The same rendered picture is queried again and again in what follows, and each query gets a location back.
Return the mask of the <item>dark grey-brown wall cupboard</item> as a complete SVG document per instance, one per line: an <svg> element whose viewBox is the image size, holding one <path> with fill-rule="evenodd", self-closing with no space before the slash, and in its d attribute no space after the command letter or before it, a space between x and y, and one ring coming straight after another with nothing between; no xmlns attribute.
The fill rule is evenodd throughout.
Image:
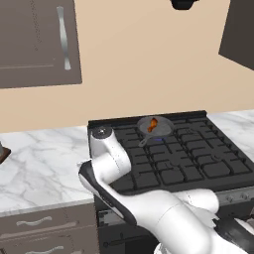
<svg viewBox="0 0 254 254"><path fill-rule="evenodd" d="M230 0L218 53L254 70L254 0Z"/></svg>

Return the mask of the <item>grey frying pan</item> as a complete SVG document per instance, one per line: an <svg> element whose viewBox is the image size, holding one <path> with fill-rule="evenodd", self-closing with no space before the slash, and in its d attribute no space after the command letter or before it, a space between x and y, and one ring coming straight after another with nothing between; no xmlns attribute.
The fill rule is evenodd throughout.
<svg viewBox="0 0 254 254"><path fill-rule="evenodd" d="M152 118L156 118L158 120L158 124L157 127L151 133L149 133L147 128L150 126ZM144 147L152 138L162 138L171 135L175 129L171 120L159 115L142 117L138 121L137 127L143 135L143 140L139 143L140 147Z"/></svg>

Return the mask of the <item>grey-brown wall cupboard door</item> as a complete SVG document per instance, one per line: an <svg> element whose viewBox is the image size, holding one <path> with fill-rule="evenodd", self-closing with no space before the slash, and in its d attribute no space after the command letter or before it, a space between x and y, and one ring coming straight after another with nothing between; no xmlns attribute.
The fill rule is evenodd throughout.
<svg viewBox="0 0 254 254"><path fill-rule="evenodd" d="M71 70L64 69L58 6ZM0 88L80 83L74 0L0 0Z"/></svg>

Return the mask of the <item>black stove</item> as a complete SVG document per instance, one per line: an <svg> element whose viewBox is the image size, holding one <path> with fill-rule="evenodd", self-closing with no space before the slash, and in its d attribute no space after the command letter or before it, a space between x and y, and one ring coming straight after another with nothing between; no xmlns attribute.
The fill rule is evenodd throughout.
<svg viewBox="0 0 254 254"><path fill-rule="evenodd" d="M110 186L122 195L147 191L192 191L208 189L219 201L219 218L239 218L253 225L254 162L228 139L203 111L159 115L171 120L174 132L150 139L144 147L137 123L142 117L93 120L87 127L88 141L93 129L110 127L131 162L131 171ZM247 200L241 198L247 193ZM226 197L231 195L233 202ZM104 241L149 235L150 231L119 217L99 197L96 198L99 248L101 254L156 254L159 241L102 246Z"/></svg>

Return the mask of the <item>dark brown board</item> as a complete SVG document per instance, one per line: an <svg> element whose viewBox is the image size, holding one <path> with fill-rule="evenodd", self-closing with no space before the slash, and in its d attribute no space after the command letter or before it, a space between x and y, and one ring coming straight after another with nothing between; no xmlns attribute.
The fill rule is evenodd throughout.
<svg viewBox="0 0 254 254"><path fill-rule="evenodd" d="M2 164L10 154L11 150L9 148L4 147L0 142L0 164Z"/></svg>

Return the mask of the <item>orange chicken piece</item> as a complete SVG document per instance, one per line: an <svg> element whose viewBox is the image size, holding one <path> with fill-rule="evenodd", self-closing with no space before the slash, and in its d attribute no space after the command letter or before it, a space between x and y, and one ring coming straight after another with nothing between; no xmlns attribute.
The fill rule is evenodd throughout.
<svg viewBox="0 0 254 254"><path fill-rule="evenodd" d="M150 122L150 126L147 128L148 132L151 133L157 127L157 124L158 124L158 120L156 118L152 118Z"/></svg>

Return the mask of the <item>black range hood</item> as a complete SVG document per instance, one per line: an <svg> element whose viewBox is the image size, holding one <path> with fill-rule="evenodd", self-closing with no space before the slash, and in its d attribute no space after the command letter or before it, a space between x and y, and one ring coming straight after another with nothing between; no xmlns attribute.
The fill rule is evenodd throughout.
<svg viewBox="0 0 254 254"><path fill-rule="evenodd" d="M171 0L175 10L189 10L197 0Z"/></svg>

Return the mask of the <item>grey-brown drawer front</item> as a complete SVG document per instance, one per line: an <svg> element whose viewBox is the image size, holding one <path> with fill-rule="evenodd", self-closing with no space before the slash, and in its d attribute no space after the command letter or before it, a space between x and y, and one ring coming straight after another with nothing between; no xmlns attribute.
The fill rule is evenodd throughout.
<svg viewBox="0 0 254 254"><path fill-rule="evenodd" d="M35 221L46 216L51 216L53 220L45 221L37 226L16 225L17 221ZM95 224L93 203L34 211L0 217L0 239Z"/></svg>
<svg viewBox="0 0 254 254"><path fill-rule="evenodd" d="M0 244L0 254L35 254L57 246L63 246L64 250L53 254L99 254L96 232L92 228L3 243Z"/></svg>

